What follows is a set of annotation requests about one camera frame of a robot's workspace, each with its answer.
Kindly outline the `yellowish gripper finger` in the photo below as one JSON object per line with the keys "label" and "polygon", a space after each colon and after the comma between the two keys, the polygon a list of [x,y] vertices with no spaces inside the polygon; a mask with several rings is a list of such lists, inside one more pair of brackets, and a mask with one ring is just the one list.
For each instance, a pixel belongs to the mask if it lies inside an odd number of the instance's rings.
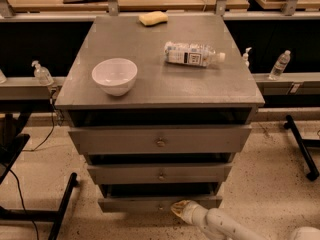
{"label": "yellowish gripper finger", "polygon": [[190,218],[192,215],[191,200],[181,200],[171,205],[171,211],[180,218]]}

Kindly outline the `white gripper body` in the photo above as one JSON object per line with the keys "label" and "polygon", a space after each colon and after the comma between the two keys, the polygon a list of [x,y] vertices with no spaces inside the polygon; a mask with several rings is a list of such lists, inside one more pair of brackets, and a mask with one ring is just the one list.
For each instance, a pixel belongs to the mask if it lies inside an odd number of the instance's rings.
{"label": "white gripper body", "polygon": [[208,209],[196,202],[190,202],[186,207],[186,221],[197,227],[207,226]]}

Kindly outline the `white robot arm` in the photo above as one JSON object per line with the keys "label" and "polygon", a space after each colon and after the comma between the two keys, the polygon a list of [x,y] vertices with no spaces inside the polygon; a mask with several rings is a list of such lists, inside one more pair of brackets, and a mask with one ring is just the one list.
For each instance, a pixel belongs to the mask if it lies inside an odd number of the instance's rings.
{"label": "white robot arm", "polygon": [[[209,240],[267,240],[219,208],[207,209],[195,201],[182,200],[174,203],[171,211],[187,224],[196,226]],[[299,227],[288,240],[320,240],[320,230]]]}

